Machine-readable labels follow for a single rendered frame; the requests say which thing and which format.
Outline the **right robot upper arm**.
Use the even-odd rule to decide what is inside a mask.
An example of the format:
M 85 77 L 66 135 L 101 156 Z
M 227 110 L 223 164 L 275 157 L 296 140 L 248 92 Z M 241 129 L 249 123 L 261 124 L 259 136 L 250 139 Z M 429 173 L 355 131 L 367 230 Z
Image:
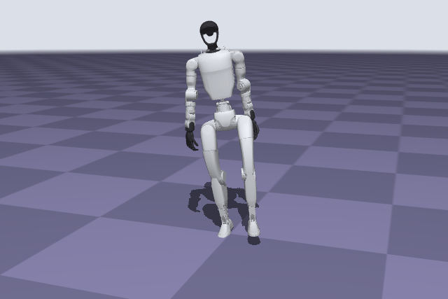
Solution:
M 187 100 L 196 100 L 198 98 L 198 91 L 195 89 L 197 82 L 197 73 L 195 73 L 195 70 L 199 68 L 197 60 L 198 57 L 194 57 L 186 63 L 186 84 L 188 87 L 186 90 Z

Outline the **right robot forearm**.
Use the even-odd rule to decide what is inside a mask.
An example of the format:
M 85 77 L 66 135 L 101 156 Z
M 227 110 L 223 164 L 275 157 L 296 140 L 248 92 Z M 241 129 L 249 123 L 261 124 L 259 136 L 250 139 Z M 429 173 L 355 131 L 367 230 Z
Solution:
M 189 128 L 190 122 L 194 122 L 195 124 L 195 106 L 196 102 L 194 101 L 188 101 L 186 99 L 186 92 L 185 92 L 185 127 Z

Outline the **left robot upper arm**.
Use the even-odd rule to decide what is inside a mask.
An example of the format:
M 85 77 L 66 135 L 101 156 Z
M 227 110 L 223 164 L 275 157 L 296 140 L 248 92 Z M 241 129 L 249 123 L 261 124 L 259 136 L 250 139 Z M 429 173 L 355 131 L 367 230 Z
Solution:
M 232 61 L 236 62 L 234 67 L 235 67 L 235 74 L 237 77 L 237 89 L 240 91 L 248 90 L 251 84 L 249 80 L 245 79 L 246 66 L 244 55 L 240 50 L 229 50 L 229 52 L 231 54 Z

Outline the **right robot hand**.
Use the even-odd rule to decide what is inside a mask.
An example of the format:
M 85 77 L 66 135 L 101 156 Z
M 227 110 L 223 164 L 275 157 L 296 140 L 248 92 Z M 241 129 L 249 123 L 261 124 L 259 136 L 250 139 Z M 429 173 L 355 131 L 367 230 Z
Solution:
M 186 132 L 186 135 L 185 135 L 187 146 L 188 146 L 190 149 L 192 149 L 193 151 L 198 151 L 198 149 L 196 149 L 196 148 L 194 147 L 194 144 L 195 144 L 196 146 L 198 146 L 198 144 L 196 143 L 196 141 L 195 141 L 195 139 L 194 139 L 194 135 L 193 135 L 193 131 L 195 130 L 195 124 L 194 124 L 194 122 L 190 122 L 190 124 L 189 124 L 189 128 L 186 127 L 185 130 L 187 131 L 187 132 Z M 194 143 L 194 144 L 193 144 L 193 143 Z

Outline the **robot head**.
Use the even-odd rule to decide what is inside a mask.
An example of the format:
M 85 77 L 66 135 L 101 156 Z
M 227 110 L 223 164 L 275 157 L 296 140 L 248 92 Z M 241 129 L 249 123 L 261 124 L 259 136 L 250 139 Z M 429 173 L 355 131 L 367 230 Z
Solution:
M 207 43 L 203 37 L 204 34 L 207 34 L 207 36 L 212 36 L 214 34 L 214 32 L 216 32 L 216 41 L 214 43 Z M 215 22 L 213 21 L 206 21 L 204 23 L 202 23 L 201 27 L 200 27 L 200 34 L 202 37 L 203 42 L 207 45 L 208 49 L 210 51 L 206 52 L 206 53 L 216 53 L 219 50 L 216 50 L 217 46 L 217 41 L 218 41 L 218 26 Z

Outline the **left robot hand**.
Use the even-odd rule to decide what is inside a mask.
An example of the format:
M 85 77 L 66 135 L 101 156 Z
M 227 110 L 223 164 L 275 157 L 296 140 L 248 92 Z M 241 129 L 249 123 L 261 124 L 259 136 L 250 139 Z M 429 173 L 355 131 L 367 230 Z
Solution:
M 258 128 L 258 125 L 257 125 L 256 121 L 254 121 L 254 118 L 255 118 L 254 110 L 251 110 L 250 114 L 251 114 L 251 120 L 253 122 L 253 137 L 254 137 L 254 140 L 255 140 L 257 138 L 257 136 L 258 136 L 259 128 Z

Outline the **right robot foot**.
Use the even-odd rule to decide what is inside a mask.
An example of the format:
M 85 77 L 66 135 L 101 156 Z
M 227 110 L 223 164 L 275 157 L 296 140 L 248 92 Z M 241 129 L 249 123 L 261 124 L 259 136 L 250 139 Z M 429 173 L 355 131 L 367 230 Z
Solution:
M 219 237 L 227 237 L 231 233 L 231 229 L 234 227 L 233 222 L 229 219 L 229 224 L 222 224 L 218 233 Z

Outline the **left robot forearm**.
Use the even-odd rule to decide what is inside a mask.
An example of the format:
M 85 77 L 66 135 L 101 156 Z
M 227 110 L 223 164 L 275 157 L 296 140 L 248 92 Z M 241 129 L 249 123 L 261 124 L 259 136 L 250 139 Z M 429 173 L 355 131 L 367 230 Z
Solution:
M 248 90 L 241 91 L 240 97 L 242 100 L 242 107 L 244 109 L 244 115 L 251 117 L 250 111 L 253 110 L 253 104 L 251 101 L 251 87 Z

